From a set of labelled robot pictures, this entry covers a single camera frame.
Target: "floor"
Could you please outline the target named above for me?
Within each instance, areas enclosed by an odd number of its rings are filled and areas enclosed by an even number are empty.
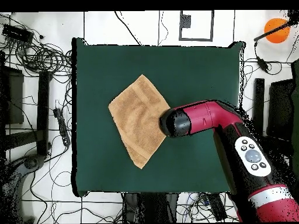
[[[133,35],[142,45],[152,46],[218,46],[227,47],[233,41],[246,42],[244,53],[245,73],[248,79],[248,84],[245,88],[243,106],[245,110],[252,107],[252,85],[254,78],[265,79],[265,101],[268,100],[269,86],[272,82],[282,79],[292,78],[290,66],[282,64],[281,72],[277,75],[268,75],[255,63],[255,52],[253,49],[253,39],[263,33],[263,28],[266,22],[271,18],[284,18],[286,10],[215,10],[214,12],[214,35],[213,42],[206,41],[178,41],[178,26],[179,26],[179,11],[145,11],[145,12],[117,12],[119,18],[123,20],[130,28]],[[200,16],[196,11],[186,11],[185,15]],[[118,44],[129,45],[136,44],[129,31],[124,24],[118,20],[114,12],[34,12],[34,13],[13,13],[11,18],[20,22],[23,25],[34,29],[44,36],[42,43],[51,43],[59,46],[64,54],[71,49],[71,39],[73,37],[83,37],[86,42],[92,44]],[[9,23],[9,20],[0,17],[0,23]],[[294,27],[290,31],[288,39],[281,44],[269,43],[265,38],[259,42],[257,47],[258,55],[265,61],[280,61],[292,62],[299,58],[299,52],[295,49],[292,54],[293,44],[298,36],[298,27]],[[205,32],[195,30],[195,36],[203,35]],[[14,56],[10,57],[10,66],[23,70],[23,74],[28,76],[27,72],[15,64],[18,62]],[[279,71],[279,64],[273,64],[273,74]],[[68,79],[67,76],[59,76],[59,81],[64,82]],[[26,77],[24,82],[23,92],[23,110],[27,114],[33,128],[36,128],[37,107],[34,106],[33,99],[37,101],[37,78]],[[52,80],[50,83],[50,108],[59,106],[64,101],[65,91],[67,90],[66,83],[59,83]],[[265,126],[267,125],[267,102],[265,103]],[[72,117],[71,106],[65,111],[65,120],[69,121]],[[6,134],[23,131],[24,128],[30,128],[29,123],[24,121],[22,125],[11,125],[11,129],[7,126]],[[54,116],[49,116],[49,141],[53,142],[52,157],[59,155],[64,146],[58,131],[58,122]],[[24,155],[29,149],[34,152],[35,144],[28,144],[16,149],[8,150],[6,157],[9,160],[14,160]],[[53,224],[54,215],[57,223],[105,223],[103,218],[112,216],[115,218],[122,208],[122,198],[119,193],[109,192],[90,192],[86,197],[77,198],[72,193],[70,185],[71,171],[71,154],[69,149],[65,154],[46,163],[40,170],[36,172],[32,190],[33,192],[47,203],[46,205],[41,200],[37,199],[30,192],[30,184],[33,180],[33,174],[28,175],[23,186],[22,195],[22,210],[25,216],[35,216],[35,223],[42,215],[39,223]],[[188,216],[182,216],[186,210],[186,205],[194,204],[198,197],[197,193],[182,193],[179,196],[177,219],[178,222],[190,222]],[[236,212],[232,208],[231,201],[226,194],[222,194],[223,201],[226,201],[228,221],[234,221]],[[210,211],[206,209],[195,212],[196,222],[215,222],[215,219],[210,219]]]

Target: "towel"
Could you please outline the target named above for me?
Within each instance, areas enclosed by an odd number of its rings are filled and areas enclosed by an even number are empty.
[[[141,75],[108,108],[133,163],[142,169],[165,139],[159,117],[170,107],[150,80]]]

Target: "white floor tile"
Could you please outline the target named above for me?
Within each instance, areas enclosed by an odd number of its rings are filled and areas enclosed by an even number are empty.
[[[113,219],[122,212],[123,204],[95,204],[83,203],[82,223],[107,223],[113,222]]]

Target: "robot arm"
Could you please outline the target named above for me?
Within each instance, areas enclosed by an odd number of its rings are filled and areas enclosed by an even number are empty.
[[[160,118],[160,128],[169,137],[214,130],[217,152],[241,221],[299,221],[299,205],[276,161],[264,153],[232,107],[211,100],[169,109]]]

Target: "control button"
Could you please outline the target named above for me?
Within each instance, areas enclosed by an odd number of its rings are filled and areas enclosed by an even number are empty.
[[[267,165],[266,165],[265,163],[261,162],[261,163],[259,164],[259,166],[260,166],[261,168],[264,169]]]
[[[246,152],[245,158],[248,162],[256,163],[262,160],[260,153],[254,149],[250,149]]]
[[[257,164],[253,164],[251,166],[251,169],[255,171],[255,170],[259,169],[259,166]]]

